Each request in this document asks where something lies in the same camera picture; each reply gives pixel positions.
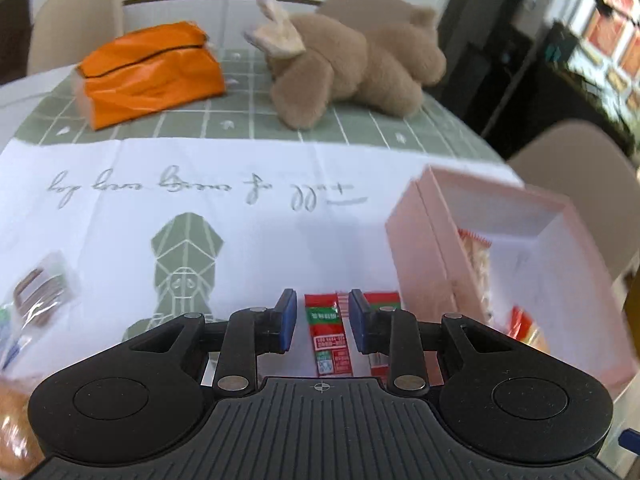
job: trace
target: orange tissue box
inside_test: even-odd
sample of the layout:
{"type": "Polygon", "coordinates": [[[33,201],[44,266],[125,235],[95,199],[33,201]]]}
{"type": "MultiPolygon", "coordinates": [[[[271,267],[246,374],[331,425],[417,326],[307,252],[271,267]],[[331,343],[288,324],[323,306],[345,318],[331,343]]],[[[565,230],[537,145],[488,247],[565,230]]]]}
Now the orange tissue box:
{"type": "Polygon", "coordinates": [[[94,130],[225,92],[207,35],[188,22],[130,32],[78,65],[76,102],[94,130]]]}

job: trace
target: plush ear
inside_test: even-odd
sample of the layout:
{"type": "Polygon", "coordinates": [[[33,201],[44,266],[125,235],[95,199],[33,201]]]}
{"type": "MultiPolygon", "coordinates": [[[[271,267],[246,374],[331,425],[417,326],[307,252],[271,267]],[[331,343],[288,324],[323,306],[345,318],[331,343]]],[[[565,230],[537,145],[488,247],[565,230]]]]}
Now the plush ear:
{"type": "Polygon", "coordinates": [[[283,123],[308,130],[322,117],[331,97],[334,69],[312,50],[301,54],[271,87],[271,100],[283,123]]]}
{"type": "Polygon", "coordinates": [[[244,38],[269,57],[281,59],[305,51],[302,37],[289,20],[289,14],[276,0],[257,0],[262,13],[271,21],[245,32],[244,38]]]}

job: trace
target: brown stuffed animal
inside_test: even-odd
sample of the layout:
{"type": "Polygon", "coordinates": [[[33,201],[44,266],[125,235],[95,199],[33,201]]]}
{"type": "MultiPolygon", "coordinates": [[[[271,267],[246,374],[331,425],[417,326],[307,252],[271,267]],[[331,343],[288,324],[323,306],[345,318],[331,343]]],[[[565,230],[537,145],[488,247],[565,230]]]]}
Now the brown stuffed animal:
{"type": "Polygon", "coordinates": [[[289,128],[313,127],[329,102],[340,100],[411,115],[422,105],[422,86],[446,70],[433,9],[415,8],[409,22],[363,34],[322,14],[289,18],[275,0],[258,2],[272,22],[246,37],[267,55],[271,99],[289,128]]]}

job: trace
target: bread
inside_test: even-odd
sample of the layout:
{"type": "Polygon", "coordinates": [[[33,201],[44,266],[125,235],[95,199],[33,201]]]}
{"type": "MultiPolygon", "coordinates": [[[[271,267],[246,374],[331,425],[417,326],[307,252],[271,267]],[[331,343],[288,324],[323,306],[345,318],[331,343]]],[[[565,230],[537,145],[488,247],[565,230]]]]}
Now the bread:
{"type": "Polygon", "coordinates": [[[20,478],[32,471],[44,456],[27,417],[29,395],[0,380],[0,475],[20,478]]]}

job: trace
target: metal rivet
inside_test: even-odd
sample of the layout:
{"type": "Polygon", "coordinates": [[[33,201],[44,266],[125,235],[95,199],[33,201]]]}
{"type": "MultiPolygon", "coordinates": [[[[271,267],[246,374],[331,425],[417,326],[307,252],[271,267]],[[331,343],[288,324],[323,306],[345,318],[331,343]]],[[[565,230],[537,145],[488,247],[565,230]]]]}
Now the metal rivet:
{"type": "Polygon", "coordinates": [[[249,385],[249,381],[240,375],[228,375],[218,381],[218,387],[228,392],[239,392],[249,385]]]}
{"type": "Polygon", "coordinates": [[[424,388],[426,383],[422,377],[418,377],[417,375],[401,375],[396,377],[394,384],[396,385],[396,388],[400,388],[401,390],[406,390],[408,392],[414,392],[415,390],[424,388]]]}

